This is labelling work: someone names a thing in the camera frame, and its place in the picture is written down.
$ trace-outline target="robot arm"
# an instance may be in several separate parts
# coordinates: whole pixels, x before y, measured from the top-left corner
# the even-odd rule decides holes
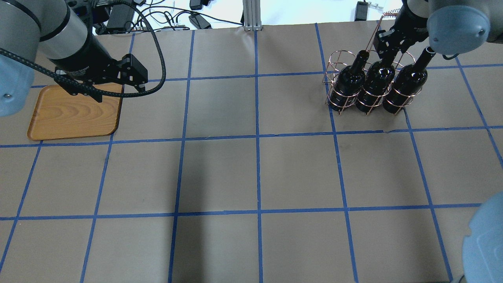
[[[102,93],[89,87],[108,82],[134,86],[139,94],[152,93],[145,92],[147,69],[132,54],[111,58],[64,0],[0,0],[0,18],[17,27],[0,29],[0,48],[31,62],[40,50],[63,74],[55,81],[70,94],[88,94],[101,102]],[[0,56],[0,116],[23,108],[33,77],[30,67]]]
[[[374,46],[380,58],[405,52],[430,37],[430,46],[443,55],[470,52],[484,42],[503,43],[500,0],[402,0],[389,31],[379,31]]]

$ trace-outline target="white floor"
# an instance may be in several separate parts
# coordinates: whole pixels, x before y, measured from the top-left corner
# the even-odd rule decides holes
[[[173,6],[182,9],[190,9],[190,0],[165,0],[164,6]],[[263,25],[294,25],[329,22],[352,22],[355,18],[355,7],[357,0],[262,0],[261,19]],[[377,4],[381,9],[371,7],[368,11],[368,20],[378,20],[385,11],[399,9],[402,6],[401,0],[370,0],[371,6]],[[203,6],[198,12],[208,14],[215,18],[233,22],[241,20],[243,4],[241,0],[212,0],[209,6]],[[152,9],[152,11],[166,11],[165,8]],[[162,16],[155,15],[160,21]],[[218,22],[209,18],[206,20],[213,28],[229,28],[235,25]],[[150,21],[152,26],[161,27],[155,21]],[[191,29],[195,27],[189,22],[188,14],[179,18],[179,24],[186,25]]]

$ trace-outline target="blue plastic cover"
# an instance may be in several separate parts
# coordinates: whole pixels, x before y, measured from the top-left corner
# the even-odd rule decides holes
[[[446,6],[428,18],[430,46],[443,55],[462,54],[481,46],[489,36],[489,18],[469,6]]]
[[[463,241],[463,267],[468,283],[503,282],[503,192],[485,202],[469,224]]]
[[[25,106],[34,76],[30,67],[0,55],[0,117],[15,114]]]

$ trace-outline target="table surface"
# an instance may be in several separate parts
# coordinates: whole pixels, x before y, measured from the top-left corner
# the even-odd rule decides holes
[[[338,116],[324,105],[326,62],[365,48],[375,25],[158,32],[167,80],[124,99],[109,137],[29,141],[52,84],[36,74],[25,108],[0,123],[0,282],[461,275],[469,219],[503,183],[503,46],[435,57],[397,116]],[[158,83],[150,34],[98,39]]]

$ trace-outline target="wooden cutting board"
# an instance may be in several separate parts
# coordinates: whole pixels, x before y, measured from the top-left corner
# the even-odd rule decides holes
[[[121,92],[118,84],[96,85],[98,89]],[[58,85],[40,91],[28,128],[31,140],[49,140],[110,135],[119,126],[122,99],[104,96],[98,103],[89,96],[71,96]]]

